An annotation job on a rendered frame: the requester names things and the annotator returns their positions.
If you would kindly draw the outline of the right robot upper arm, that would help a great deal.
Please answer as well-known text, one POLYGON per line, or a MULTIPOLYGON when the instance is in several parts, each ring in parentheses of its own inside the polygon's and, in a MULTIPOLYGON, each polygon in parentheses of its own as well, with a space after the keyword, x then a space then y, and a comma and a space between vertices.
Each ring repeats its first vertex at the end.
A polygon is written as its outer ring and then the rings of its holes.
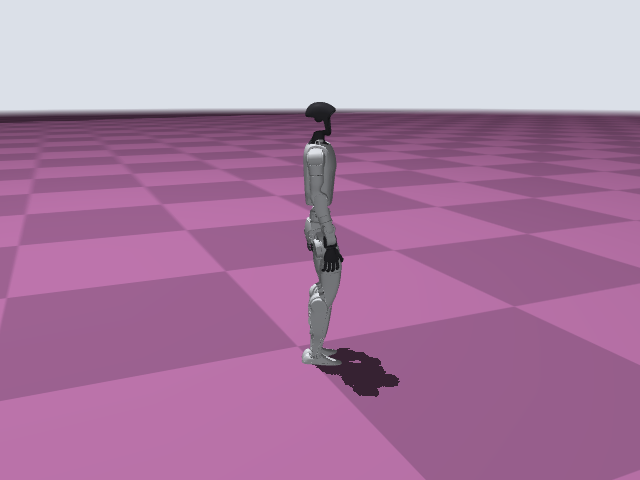
POLYGON ((328 196, 321 192, 321 187, 324 183, 324 166, 325 166, 325 153, 323 149, 313 148, 307 153, 307 166, 309 169, 309 184, 310 184, 310 198, 314 205, 314 198, 318 194, 323 194, 327 198, 328 196))

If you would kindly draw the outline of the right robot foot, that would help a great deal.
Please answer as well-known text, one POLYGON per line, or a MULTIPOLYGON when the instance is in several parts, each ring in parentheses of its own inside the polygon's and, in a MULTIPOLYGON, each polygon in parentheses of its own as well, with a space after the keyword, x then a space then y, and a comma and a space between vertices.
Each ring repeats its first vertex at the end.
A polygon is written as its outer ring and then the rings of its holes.
MULTIPOLYGON (((315 356, 313 356, 315 357, 315 356)), ((341 365, 342 361, 328 357, 324 354, 321 353, 320 358, 317 359, 317 354, 316 354, 316 358, 313 359, 312 358, 312 354, 311 353, 306 353, 303 358, 302 358, 302 363, 304 364, 316 364, 316 365, 341 365)))

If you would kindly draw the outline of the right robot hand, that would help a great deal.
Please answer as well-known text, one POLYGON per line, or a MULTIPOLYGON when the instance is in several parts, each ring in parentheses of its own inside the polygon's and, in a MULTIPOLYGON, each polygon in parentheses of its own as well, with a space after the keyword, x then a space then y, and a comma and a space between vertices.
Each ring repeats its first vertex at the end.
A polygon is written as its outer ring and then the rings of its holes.
MULTIPOLYGON (((335 236, 336 237, 336 236, 335 236)), ((337 239, 336 239, 336 243, 335 245, 330 245, 327 246, 327 240, 326 237, 323 237, 323 242, 324 242, 324 248, 326 248, 326 252, 324 255, 324 268, 322 269, 322 271, 326 271, 326 272, 334 272, 335 270, 335 263, 336 263, 336 270, 339 269, 339 258, 340 261, 343 262, 343 257, 341 256, 341 254, 339 253, 339 250, 336 249, 337 247, 337 239), (327 269, 327 262, 328 262, 328 269, 327 269), (332 263, 332 270, 331 270, 331 263, 332 263), (327 269, 327 270, 326 270, 327 269)))

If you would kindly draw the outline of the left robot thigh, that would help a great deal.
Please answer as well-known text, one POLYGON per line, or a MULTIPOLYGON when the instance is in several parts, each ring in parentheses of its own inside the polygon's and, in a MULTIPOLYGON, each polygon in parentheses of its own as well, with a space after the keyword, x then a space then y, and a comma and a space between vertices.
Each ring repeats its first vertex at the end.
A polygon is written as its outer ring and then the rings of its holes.
MULTIPOLYGON (((305 233, 305 228, 304 228, 304 233, 305 233)), ((307 239, 306 239, 306 240, 307 240, 307 239)), ((307 240, 307 243, 308 243, 309 245, 311 244, 308 240, 307 240)), ((313 250, 314 250, 314 249, 313 249, 313 250)), ((309 291, 310 298, 311 298, 315 293, 317 293, 317 292, 323 292, 323 288, 322 288, 322 286, 321 286, 321 280, 320 280, 320 260, 321 260, 321 259, 322 259, 322 257, 317 258, 317 257, 315 256, 314 251, 313 251, 313 261, 314 261, 314 265, 315 265, 316 273, 317 273, 318 278, 319 278, 319 282, 318 282, 318 283, 316 283, 316 284, 314 284, 314 285, 310 288, 310 291, 309 291)))

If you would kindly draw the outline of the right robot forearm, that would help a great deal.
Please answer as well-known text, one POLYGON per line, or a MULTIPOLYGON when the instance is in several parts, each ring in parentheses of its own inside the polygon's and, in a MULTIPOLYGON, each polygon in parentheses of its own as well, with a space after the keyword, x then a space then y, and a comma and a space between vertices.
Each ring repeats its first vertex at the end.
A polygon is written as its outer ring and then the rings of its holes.
POLYGON ((330 209, 327 207, 327 198, 323 194, 318 194, 314 198, 315 216, 318 218, 323 237, 326 237, 327 246, 335 245, 335 226, 332 224, 330 209))

